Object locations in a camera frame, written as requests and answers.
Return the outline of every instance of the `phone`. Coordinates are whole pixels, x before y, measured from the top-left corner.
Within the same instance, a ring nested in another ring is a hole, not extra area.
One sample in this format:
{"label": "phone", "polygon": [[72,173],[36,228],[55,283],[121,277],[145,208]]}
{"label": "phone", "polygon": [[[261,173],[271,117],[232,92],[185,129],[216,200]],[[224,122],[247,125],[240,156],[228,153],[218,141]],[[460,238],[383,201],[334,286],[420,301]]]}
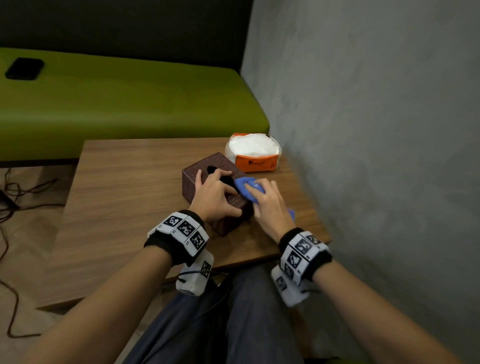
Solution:
{"label": "phone", "polygon": [[45,62],[38,58],[18,57],[5,72],[5,77],[9,80],[36,80]]}

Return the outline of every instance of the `person's left hand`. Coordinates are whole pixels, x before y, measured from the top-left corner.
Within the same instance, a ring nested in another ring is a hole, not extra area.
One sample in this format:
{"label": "person's left hand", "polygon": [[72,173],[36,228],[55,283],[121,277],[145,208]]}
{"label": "person's left hand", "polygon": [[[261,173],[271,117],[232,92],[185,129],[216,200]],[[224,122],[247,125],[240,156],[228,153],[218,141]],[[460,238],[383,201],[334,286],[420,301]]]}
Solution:
{"label": "person's left hand", "polygon": [[225,216],[240,217],[242,210],[230,205],[225,198],[225,193],[237,195],[237,191],[220,181],[220,177],[231,174],[231,171],[218,168],[202,184],[202,170],[198,170],[195,178],[195,197],[189,210],[200,216],[203,221],[215,221]]}

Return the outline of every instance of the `green cushion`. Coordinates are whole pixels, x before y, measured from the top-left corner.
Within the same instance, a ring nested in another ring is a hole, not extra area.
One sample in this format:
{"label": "green cushion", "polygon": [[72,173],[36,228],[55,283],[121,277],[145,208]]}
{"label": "green cushion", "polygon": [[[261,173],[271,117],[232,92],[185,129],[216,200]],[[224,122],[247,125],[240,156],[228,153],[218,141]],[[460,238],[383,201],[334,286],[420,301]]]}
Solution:
{"label": "green cushion", "polygon": [[0,75],[0,161],[77,158],[85,139],[266,133],[268,120],[233,70],[0,48],[5,72],[40,58],[34,81]]}

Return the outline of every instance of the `wooden table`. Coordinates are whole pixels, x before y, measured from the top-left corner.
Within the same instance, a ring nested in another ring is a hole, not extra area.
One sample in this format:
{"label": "wooden table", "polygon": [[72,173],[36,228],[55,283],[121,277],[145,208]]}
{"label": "wooden table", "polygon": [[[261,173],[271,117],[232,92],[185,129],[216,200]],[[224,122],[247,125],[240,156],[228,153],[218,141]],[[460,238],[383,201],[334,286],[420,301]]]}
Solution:
{"label": "wooden table", "polygon": [[[228,138],[86,141],[41,290],[38,308],[67,308],[91,294],[138,252],[146,234],[173,211],[188,208],[181,170],[215,152]],[[282,157],[275,179],[298,226],[325,242],[330,236]],[[221,238],[207,225],[214,268],[273,259],[276,244],[251,218]],[[173,267],[174,279],[181,266]]]}

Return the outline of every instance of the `brown tissue box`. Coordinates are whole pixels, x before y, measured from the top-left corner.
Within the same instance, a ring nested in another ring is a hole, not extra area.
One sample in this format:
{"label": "brown tissue box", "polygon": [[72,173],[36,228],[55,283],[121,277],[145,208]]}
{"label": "brown tissue box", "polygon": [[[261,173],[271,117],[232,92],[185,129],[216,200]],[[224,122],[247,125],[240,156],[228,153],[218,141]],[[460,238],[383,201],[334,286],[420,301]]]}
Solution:
{"label": "brown tissue box", "polygon": [[[230,160],[222,153],[215,153],[207,158],[204,158],[182,171],[182,195],[189,202],[189,204],[192,203],[193,197],[195,196],[195,177],[197,175],[197,171],[202,170],[202,183],[205,183],[208,175],[213,173],[217,168],[233,171],[231,176],[222,177],[220,180],[223,183],[234,187],[235,189],[237,189],[237,187],[235,187],[233,180],[247,176],[240,169],[238,169],[235,164],[230,162]],[[215,221],[212,224],[212,227],[220,236],[227,235],[229,232],[237,228],[242,221],[248,219],[253,214],[252,203],[242,196],[228,194],[226,195],[226,198],[229,204],[242,209],[243,213],[239,218],[226,217]]]}

